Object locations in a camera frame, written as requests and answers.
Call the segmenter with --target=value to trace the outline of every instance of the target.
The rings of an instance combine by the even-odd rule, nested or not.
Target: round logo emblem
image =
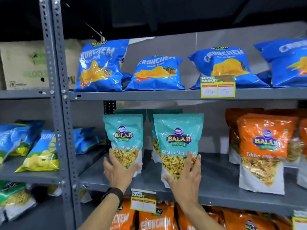
[[[182,136],[183,135],[183,130],[181,128],[177,127],[177,128],[175,128],[174,133],[177,136]]]
[[[121,133],[121,134],[125,133],[125,132],[126,132],[125,126],[120,126],[120,127],[118,128],[118,132]]]
[[[272,136],[272,132],[268,129],[263,130],[262,134],[263,134],[263,137],[266,139],[269,139]]]

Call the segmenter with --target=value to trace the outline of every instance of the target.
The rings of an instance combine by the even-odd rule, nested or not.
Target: cardboard box
[[[69,89],[75,89],[81,51],[78,40],[65,41]],[[43,41],[0,42],[0,56],[7,90],[49,88]]]

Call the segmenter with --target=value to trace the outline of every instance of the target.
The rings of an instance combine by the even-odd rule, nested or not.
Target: barcode
[[[68,77],[68,83],[69,83],[69,85],[75,85],[76,84],[76,78],[74,76]]]

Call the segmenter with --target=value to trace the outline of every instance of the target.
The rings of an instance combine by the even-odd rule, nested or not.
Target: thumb
[[[134,174],[137,170],[140,169],[141,165],[142,165],[141,163],[136,163],[136,164],[130,166],[128,170],[129,170],[132,174]]]
[[[175,179],[172,176],[170,176],[170,175],[164,175],[163,178],[167,181],[167,183],[169,184],[170,188],[172,188],[174,183],[176,182]]]

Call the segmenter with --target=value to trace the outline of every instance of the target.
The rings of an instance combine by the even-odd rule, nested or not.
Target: person's left hand
[[[134,173],[141,167],[141,163],[134,164],[126,169],[115,157],[115,154],[110,148],[109,150],[110,164],[108,159],[103,159],[104,171],[107,179],[110,182],[110,187],[116,187],[125,193],[126,189],[132,181]]]

